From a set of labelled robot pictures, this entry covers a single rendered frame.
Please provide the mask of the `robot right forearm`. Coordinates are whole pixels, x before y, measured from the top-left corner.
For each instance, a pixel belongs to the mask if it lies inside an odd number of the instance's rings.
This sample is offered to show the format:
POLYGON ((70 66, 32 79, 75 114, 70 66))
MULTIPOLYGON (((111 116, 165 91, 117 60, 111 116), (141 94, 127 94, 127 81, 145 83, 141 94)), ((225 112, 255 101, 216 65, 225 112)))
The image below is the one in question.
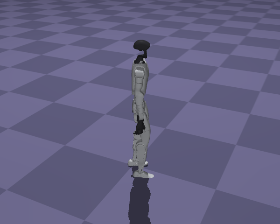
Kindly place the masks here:
POLYGON ((139 115, 139 120, 143 120, 144 119, 144 101, 143 101, 143 94, 138 93, 136 95, 136 100, 135 100, 135 104, 137 107, 137 115, 139 115))

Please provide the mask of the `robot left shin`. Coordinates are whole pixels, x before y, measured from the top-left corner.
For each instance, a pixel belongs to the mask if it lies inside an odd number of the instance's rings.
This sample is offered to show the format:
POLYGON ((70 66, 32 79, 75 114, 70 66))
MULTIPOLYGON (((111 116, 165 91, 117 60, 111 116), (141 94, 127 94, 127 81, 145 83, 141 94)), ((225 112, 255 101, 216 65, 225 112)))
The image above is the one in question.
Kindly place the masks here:
MULTIPOLYGON (((140 139, 140 140, 142 140, 142 139, 140 139)), ((136 162, 137 161, 137 155, 136 155, 136 153, 137 153, 137 149, 136 149, 136 143, 137 143, 137 141, 139 141, 139 140, 137 140, 137 139, 135 139, 135 138, 133 138, 133 162, 136 162)))

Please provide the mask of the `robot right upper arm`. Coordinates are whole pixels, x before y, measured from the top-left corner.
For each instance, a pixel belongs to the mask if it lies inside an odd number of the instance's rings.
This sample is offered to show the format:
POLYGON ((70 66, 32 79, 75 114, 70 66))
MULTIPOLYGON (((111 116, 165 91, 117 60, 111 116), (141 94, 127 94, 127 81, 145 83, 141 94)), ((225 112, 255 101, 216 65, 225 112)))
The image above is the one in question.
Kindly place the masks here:
POLYGON ((145 71, 143 70, 143 68, 137 67, 135 70, 135 73, 134 73, 134 77, 135 77, 134 95, 135 95, 135 97, 138 93, 143 94, 143 97, 144 97, 144 93, 142 91, 140 91, 143 86, 144 75, 145 75, 145 71))

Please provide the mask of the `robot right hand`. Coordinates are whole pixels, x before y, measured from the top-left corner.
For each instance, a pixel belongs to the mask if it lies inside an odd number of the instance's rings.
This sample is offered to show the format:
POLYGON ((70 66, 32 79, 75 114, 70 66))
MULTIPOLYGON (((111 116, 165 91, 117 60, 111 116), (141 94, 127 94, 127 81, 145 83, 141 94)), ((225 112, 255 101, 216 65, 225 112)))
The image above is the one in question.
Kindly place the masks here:
POLYGON ((136 126, 136 131, 133 134, 142 134, 143 130, 145 130, 145 125, 143 123, 144 120, 139 120, 139 115, 137 115, 137 126, 136 126))

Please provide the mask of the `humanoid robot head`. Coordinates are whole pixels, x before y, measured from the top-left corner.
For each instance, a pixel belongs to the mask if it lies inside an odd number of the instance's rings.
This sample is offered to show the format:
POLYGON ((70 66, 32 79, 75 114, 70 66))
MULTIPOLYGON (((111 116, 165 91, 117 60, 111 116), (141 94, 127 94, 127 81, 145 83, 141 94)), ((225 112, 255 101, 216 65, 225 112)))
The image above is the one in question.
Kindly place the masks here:
POLYGON ((150 43, 145 40, 137 40, 134 43, 133 47, 134 49, 138 49, 139 51, 144 51, 144 54, 137 56, 133 64, 137 64, 140 61, 143 61, 142 63, 145 63, 143 59, 147 58, 147 49, 150 47, 150 43))

